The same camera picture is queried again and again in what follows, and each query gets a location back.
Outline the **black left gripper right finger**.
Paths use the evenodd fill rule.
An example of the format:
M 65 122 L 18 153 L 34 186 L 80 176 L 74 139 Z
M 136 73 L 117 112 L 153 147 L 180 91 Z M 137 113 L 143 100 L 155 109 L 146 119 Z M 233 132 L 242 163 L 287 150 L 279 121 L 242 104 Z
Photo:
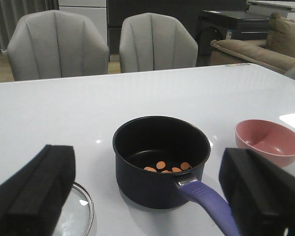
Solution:
M 295 177 L 250 149 L 226 148 L 219 182 L 243 236 L 295 236 Z

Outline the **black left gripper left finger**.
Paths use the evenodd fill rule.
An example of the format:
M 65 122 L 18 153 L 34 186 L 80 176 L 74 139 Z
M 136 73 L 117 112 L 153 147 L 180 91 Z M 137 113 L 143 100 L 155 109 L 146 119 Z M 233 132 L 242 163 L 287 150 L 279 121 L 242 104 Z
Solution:
M 73 147 L 46 145 L 0 185 L 0 236 L 51 236 L 75 176 Z

